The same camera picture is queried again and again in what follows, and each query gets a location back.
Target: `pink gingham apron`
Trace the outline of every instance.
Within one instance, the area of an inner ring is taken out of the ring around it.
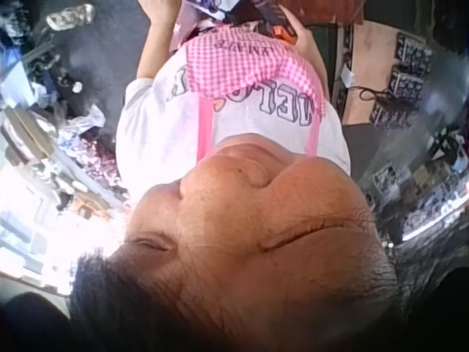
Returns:
[[[305,153],[316,156],[325,98],[314,68],[288,43],[222,26],[185,44],[189,90],[199,94],[197,161],[212,147],[213,101],[273,78],[286,78],[311,99],[314,113]]]

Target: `hand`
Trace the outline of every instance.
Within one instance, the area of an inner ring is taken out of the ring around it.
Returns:
[[[139,0],[139,3],[152,24],[174,25],[182,6],[182,0]]]
[[[305,28],[304,25],[301,24],[300,20],[298,20],[288,9],[281,5],[280,8],[284,11],[288,21],[297,33],[298,41],[296,42],[295,49],[314,67],[317,75],[320,77],[325,97],[329,100],[328,72],[325,68],[324,60],[322,59],[313,34],[309,29]]]

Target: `woman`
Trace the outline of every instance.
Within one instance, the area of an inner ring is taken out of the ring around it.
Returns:
[[[72,317],[101,351],[375,350],[401,301],[328,102],[295,47],[210,28],[169,60],[181,0],[151,20],[117,137],[139,201],[125,244],[83,260]]]

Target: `wooden counter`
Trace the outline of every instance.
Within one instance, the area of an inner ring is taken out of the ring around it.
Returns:
[[[354,25],[352,58],[354,86],[379,91],[388,87],[392,67],[399,63],[399,60],[394,58],[399,32],[402,31],[370,21],[364,21],[363,25]],[[369,123],[374,101],[362,101],[359,95],[360,90],[348,92],[342,122],[344,125]]]

